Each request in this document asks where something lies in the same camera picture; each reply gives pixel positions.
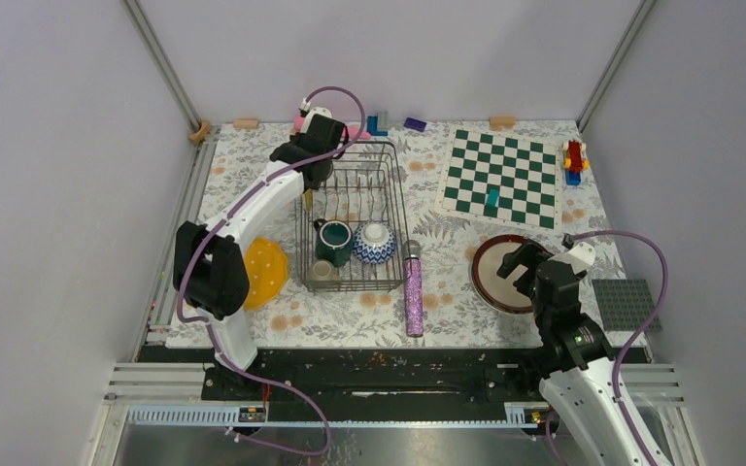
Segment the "black glossy plate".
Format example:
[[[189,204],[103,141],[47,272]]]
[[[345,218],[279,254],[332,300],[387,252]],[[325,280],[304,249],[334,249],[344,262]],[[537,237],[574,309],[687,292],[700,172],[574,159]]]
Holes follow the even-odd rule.
[[[477,294],[493,309],[511,315],[533,312],[530,299],[513,285],[525,271],[517,267],[506,279],[497,274],[507,253],[516,251],[527,238],[519,235],[498,235],[477,248],[470,265],[470,279]]]

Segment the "green woven bamboo plate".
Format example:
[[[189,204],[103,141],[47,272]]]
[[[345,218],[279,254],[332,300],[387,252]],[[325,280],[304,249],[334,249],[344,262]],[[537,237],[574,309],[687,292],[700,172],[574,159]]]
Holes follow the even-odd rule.
[[[302,195],[304,210],[311,213],[314,205],[313,190],[306,189]]]

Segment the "dark green mug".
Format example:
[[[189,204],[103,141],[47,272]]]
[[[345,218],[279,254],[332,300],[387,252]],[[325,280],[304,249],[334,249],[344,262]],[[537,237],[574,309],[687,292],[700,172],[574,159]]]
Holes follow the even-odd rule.
[[[313,221],[316,230],[315,257],[329,262],[335,268],[347,264],[352,255],[353,230],[342,220],[317,218]]]

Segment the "blue white patterned bowl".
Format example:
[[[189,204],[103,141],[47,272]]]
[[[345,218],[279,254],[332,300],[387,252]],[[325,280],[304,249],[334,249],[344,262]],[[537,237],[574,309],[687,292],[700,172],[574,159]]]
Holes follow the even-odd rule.
[[[384,264],[393,257],[395,249],[394,234],[386,224],[366,222],[356,229],[352,253],[362,263]]]

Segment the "purple glitter microphone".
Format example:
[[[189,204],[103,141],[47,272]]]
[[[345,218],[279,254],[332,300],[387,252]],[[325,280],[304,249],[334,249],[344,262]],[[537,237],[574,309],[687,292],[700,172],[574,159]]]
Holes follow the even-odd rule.
[[[420,338],[424,334],[421,252],[421,245],[416,240],[408,240],[403,245],[405,323],[406,334],[411,338]]]

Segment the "small beige cup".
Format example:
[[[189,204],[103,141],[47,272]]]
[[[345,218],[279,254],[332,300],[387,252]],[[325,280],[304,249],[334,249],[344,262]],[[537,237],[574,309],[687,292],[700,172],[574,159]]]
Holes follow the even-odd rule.
[[[330,286],[341,281],[335,266],[324,259],[318,259],[312,263],[307,270],[306,279],[314,286]]]

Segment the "yellow polka dot plate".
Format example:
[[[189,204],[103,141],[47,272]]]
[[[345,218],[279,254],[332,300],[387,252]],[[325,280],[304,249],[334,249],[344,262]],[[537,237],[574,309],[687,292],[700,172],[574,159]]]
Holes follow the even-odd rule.
[[[280,245],[266,238],[256,238],[244,255],[250,282],[244,309],[256,310],[275,299],[288,280],[288,256]]]

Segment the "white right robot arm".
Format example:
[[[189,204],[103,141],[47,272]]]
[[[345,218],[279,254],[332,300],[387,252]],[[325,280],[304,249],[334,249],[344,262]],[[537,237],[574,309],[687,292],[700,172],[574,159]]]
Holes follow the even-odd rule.
[[[524,269],[514,286],[530,299],[542,342],[518,375],[520,391],[549,403],[590,463],[668,465],[620,377],[619,355],[582,310],[580,283],[594,261],[586,242],[551,254],[527,241],[503,256],[502,279]]]

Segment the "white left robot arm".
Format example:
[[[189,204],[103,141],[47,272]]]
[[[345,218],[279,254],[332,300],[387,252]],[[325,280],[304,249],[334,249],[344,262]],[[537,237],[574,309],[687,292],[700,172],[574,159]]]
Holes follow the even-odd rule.
[[[271,152],[257,178],[229,207],[202,223],[187,220],[176,232],[177,316],[190,323],[184,306],[196,311],[217,362],[228,369],[225,386],[238,398],[257,395],[263,377],[252,366],[258,350],[244,311],[251,294],[245,254],[273,216],[328,178],[333,159],[353,142],[345,123],[310,111],[299,131]]]

